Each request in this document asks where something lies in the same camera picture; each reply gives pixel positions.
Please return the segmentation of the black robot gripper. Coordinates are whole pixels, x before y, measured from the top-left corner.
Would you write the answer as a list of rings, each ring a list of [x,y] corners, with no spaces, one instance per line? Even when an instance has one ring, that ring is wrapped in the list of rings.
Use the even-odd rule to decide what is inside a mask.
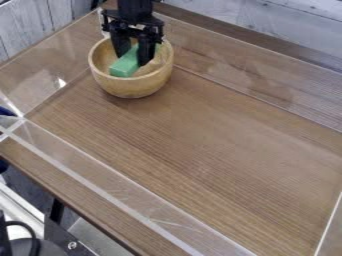
[[[117,57],[130,49],[130,38],[137,38],[137,63],[144,66],[154,55],[156,43],[162,41],[164,22],[153,14],[154,0],[117,0],[116,9],[104,9],[101,30],[110,35]]]

